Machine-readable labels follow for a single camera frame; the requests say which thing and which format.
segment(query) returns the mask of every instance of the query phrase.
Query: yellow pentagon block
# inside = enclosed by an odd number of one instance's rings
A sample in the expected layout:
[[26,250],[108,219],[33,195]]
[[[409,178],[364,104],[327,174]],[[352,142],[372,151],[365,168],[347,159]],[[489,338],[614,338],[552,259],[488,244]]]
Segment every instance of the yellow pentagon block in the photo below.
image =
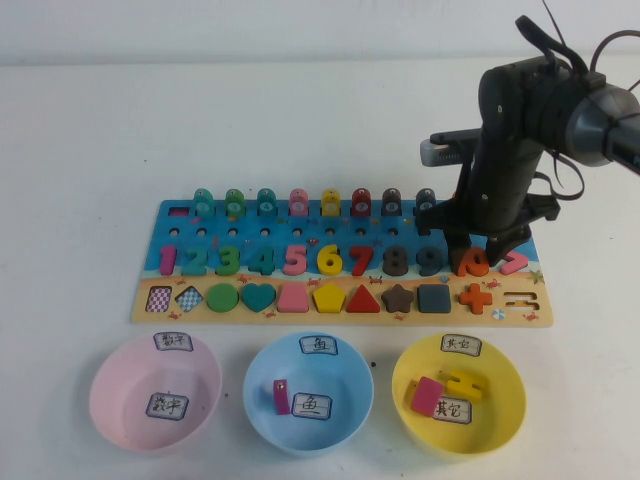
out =
[[347,294],[332,283],[327,283],[313,292],[313,301],[319,313],[340,313]]

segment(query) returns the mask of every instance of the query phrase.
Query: wooden puzzle board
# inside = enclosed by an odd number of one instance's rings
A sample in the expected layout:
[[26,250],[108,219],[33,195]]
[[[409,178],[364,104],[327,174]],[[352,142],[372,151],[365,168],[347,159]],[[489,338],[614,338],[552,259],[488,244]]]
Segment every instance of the wooden puzzle board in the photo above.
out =
[[[418,273],[420,267],[415,258],[417,251],[425,246],[435,246],[441,249],[446,258],[447,247],[440,231],[433,231],[429,236],[418,235],[414,224],[415,202],[412,200],[403,200],[402,215],[394,217],[379,215],[380,200],[373,200],[370,217],[350,216],[350,201],[345,200],[341,202],[342,216],[336,217],[321,216],[318,200],[309,202],[308,217],[289,216],[288,202],[284,200],[277,201],[278,214],[273,217],[258,216],[255,200],[246,201],[247,214],[239,218],[225,215],[223,201],[217,200],[215,205],[215,216],[202,219],[196,216],[192,200],[167,200],[161,204],[136,294],[132,314],[134,323],[509,327],[543,327],[553,323],[533,239],[516,249],[529,260],[528,266],[516,273],[500,273],[501,266],[506,263],[502,261],[482,278],[470,274],[459,277],[451,272],[448,265],[433,276],[423,277]],[[172,211],[182,213],[179,216],[170,215],[170,209],[177,209]],[[266,236],[264,229],[269,230]],[[294,234],[296,229],[301,233]],[[335,233],[328,235],[328,229]],[[472,237],[473,245],[483,245],[484,242],[482,237]],[[307,247],[307,271],[295,277],[284,275],[282,268],[285,265],[287,246],[300,244]],[[343,271],[331,277],[320,275],[316,266],[318,251],[329,244],[338,245],[344,262]],[[167,245],[176,247],[177,257],[173,273],[161,275],[160,251]],[[265,245],[274,249],[276,268],[268,276],[250,272],[247,268],[248,260]],[[409,270],[401,277],[386,275],[381,268],[383,253],[392,245],[400,245],[408,252]],[[206,274],[203,276],[181,274],[182,267],[188,261],[185,249],[193,246],[206,247],[208,250]],[[218,249],[223,246],[235,246],[240,251],[241,267],[235,275],[223,277],[215,274],[216,267],[220,265]],[[352,246],[372,246],[374,250],[373,259],[361,277],[351,275],[355,260],[349,257],[348,252]],[[269,307],[257,313],[247,308],[242,299],[233,310],[226,313],[214,312],[207,306],[208,290],[220,283],[231,284],[241,296],[242,288],[248,283],[271,284],[279,295],[282,285],[291,282],[305,285],[309,302],[307,313],[279,312],[278,297]],[[327,283],[334,284],[346,293],[346,301],[340,313],[318,313],[316,310],[313,291]],[[458,295],[472,283],[479,284],[482,292],[490,292],[493,296],[492,305],[485,306],[481,315],[472,314],[468,306],[458,302]],[[408,313],[389,313],[385,309],[381,295],[395,284],[414,292],[414,301]],[[420,285],[434,284],[449,287],[450,313],[419,311],[417,288]],[[378,301],[380,313],[346,312],[346,305],[360,285],[365,285]]]

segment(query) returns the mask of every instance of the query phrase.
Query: pink bowl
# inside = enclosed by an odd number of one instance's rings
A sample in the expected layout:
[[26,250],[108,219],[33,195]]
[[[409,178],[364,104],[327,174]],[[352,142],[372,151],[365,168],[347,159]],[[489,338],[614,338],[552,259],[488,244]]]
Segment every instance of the pink bowl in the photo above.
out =
[[115,445],[166,455],[202,435],[221,388],[220,366],[204,343],[160,332],[123,345],[104,362],[91,386],[89,412]]

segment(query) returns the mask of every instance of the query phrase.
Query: white wall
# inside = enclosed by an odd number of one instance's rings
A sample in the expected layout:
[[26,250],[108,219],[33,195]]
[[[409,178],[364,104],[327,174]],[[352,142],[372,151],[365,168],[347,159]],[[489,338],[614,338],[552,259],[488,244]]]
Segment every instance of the white wall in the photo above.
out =
[[[640,0],[549,3],[582,52],[640,28]],[[529,54],[521,14],[550,31],[540,0],[0,0],[0,65]]]

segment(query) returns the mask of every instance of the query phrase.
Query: pink square block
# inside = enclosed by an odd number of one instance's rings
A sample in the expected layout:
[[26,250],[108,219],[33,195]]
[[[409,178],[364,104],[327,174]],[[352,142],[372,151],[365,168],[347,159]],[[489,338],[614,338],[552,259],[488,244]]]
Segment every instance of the pink square block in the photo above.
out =
[[438,406],[444,385],[427,377],[422,377],[411,401],[411,410],[425,417],[432,417]]

